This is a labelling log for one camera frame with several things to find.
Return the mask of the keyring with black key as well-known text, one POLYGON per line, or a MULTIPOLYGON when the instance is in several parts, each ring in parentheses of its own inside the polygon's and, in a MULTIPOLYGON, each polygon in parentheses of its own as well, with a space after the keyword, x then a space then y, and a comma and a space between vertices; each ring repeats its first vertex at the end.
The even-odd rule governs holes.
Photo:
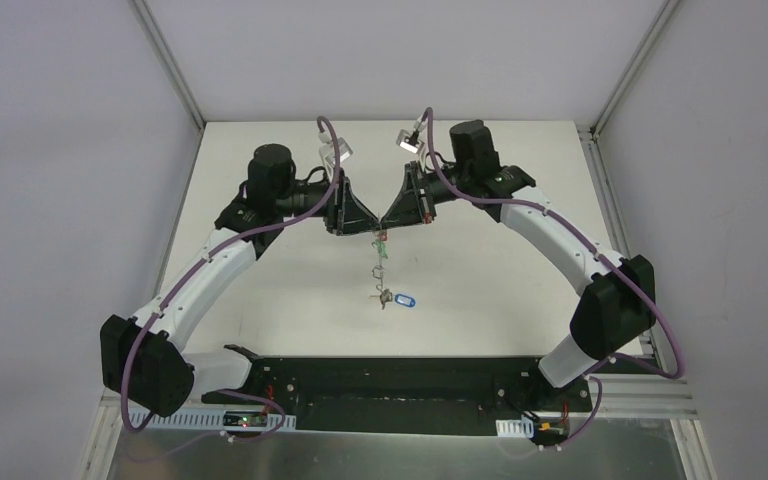
POLYGON ((373 233, 373 240, 371 246, 375 250, 377 260, 371 269, 371 275, 375 280, 375 288, 377 293, 373 295, 373 298, 377 299, 381 310, 385 310, 387 305, 394 299, 393 292, 386 286, 385 282, 385 262, 388 260, 387 242, 388 236, 385 230, 378 230, 373 233))

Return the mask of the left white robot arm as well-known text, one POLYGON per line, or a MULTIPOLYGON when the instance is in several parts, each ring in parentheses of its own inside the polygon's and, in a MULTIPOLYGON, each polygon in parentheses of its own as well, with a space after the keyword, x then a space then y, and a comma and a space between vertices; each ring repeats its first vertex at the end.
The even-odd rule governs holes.
POLYGON ((299 179, 288 147, 257 147, 247 179, 183 272, 130 317, 112 315, 103 323, 104 386, 160 417, 193 397, 223 389, 241 404, 257 402, 265 378, 251 368, 249 356, 229 347, 194 354, 185 348, 215 301, 263 256, 288 222, 310 217, 322 219, 327 232, 337 236, 380 226, 353 195, 344 172, 317 182, 299 179))

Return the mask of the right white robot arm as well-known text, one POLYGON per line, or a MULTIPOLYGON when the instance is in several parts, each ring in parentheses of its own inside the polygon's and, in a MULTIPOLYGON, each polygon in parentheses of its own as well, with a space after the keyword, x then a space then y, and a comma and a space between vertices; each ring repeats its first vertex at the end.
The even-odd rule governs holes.
POLYGON ((407 164, 402 189, 382 226, 428 223, 437 205, 467 200, 555 266, 579 302, 567 336, 530 370, 527 384, 533 405, 553 409, 565 400, 574 380, 655 325, 654 267, 642 255, 627 258, 602 246, 567 220, 532 176, 517 165, 503 164, 484 121, 450 128, 451 162, 442 160, 434 138, 428 117, 399 132, 397 145, 416 158, 407 164))

